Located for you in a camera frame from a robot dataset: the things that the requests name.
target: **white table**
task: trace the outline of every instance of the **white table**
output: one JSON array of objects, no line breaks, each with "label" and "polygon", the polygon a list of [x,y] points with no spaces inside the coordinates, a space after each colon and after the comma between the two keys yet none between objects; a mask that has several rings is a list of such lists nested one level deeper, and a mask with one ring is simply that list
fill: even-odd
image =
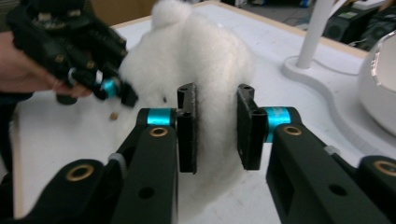
[{"label": "white table", "polygon": [[[318,88],[290,80],[281,73],[283,62],[299,54],[304,32],[217,2],[198,4],[196,10],[233,29],[253,49],[258,65],[252,86],[256,89],[258,105],[296,107],[304,124],[325,143],[338,147],[344,159],[353,165],[368,154],[358,149],[354,139],[346,139],[334,124],[327,96],[319,93]],[[149,23],[149,18],[144,18],[116,28],[128,39],[130,48],[149,30]],[[356,74],[365,55],[363,51],[323,39],[315,58],[329,67]],[[344,88],[337,84],[337,78],[337,74],[333,74],[332,85]],[[350,78],[345,83],[355,94],[356,86],[350,83],[354,83],[356,77]],[[359,107],[359,102],[351,103]],[[20,104],[18,131],[14,134],[17,217],[29,212],[43,187],[70,161],[91,158],[106,163],[107,156],[117,149],[113,134],[115,124],[108,119],[111,112],[108,104],[94,97],[80,99],[73,106],[57,105],[51,92],[36,93],[31,100]],[[246,172],[243,182],[210,204],[190,223],[279,223],[265,181],[270,147],[264,146],[260,171]],[[373,152],[395,157],[392,151],[389,154]]]}]

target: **small brown object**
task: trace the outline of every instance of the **small brown object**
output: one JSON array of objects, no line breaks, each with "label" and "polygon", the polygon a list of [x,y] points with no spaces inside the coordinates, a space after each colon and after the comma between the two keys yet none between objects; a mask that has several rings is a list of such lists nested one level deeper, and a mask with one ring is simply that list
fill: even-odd
[{"label": "small brown object", "polygon": [[116,112],[113,112],[110,114],[110,119],[111,120],[116,120],[119,117],[119,114]]}]

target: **white tabletop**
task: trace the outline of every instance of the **white tabletop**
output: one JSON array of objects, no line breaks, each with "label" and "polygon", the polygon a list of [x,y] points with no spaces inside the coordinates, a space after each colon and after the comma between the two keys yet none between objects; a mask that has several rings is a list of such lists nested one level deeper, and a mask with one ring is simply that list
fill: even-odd
[{"label": "white tabletop", "polygon": [[[319,92],[282,74],[283,62],[299,54],[303,32],[220,3],[201,4],[195,10],[231,28],[253,49],[258,62],[252,83],[257,105],[296,107],[304,124],[326,144],[338,147],[342,157],[353,165],[367,154],[358,149],[353,139],[346,139],[335,125],[329,100],[322,95],[326,91]],[[117,26],[118,32],[127,38],[128,48],[135,45],[149,27],[148,18]],[[315,58],[329,67],[357,74],[364,55],[323,40]],[[337,83],[336,73],[333,78]],[[345,83],[355,91],[356,77],[349,79]],[[94,97],[80,99],[72,106],[57,105],[51,92],[36,93],[31,100],[20,104],[14,151],[17,217],[29,212],[40,190],[70,161],[91,158],[106,163],[107,156],[117,149],[115,125],[108,119],[111,112],[109,104]],[[269,144],[264,146],[260,171],[246,172],[243,182],[189,223],[279,223],[265,180],[270,148]]]}]

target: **human hand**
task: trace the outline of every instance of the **human hand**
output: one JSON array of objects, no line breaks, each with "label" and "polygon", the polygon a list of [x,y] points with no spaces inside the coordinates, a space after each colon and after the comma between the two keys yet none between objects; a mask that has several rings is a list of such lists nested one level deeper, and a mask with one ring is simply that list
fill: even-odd
[{"label": "human hand", "polygon": [[11,32],[0,33],[0,91],[34,92],[53,90],[61,95],[85,97],[92,92],[80,84],[68,87],[21,50],[15,49]]}]

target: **white fluffy material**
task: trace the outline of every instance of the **white fluffy material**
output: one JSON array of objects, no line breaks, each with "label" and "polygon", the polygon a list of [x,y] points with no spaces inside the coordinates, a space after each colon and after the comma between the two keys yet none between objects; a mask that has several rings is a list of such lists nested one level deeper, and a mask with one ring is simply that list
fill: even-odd
[{"label": "white fluffy material", "polygon": [[249,83],[254,59],[230,30],[191,5],[162,0],[152,10],[151,30],[120,67],[137,92],[134,109],[122,108],[118,145],[143,107],[177,107],[177,88],[195,82],[198,100],[198,170],[179,174],[179,220],[199,214],[244,172],[236,150],[236,90]]}]

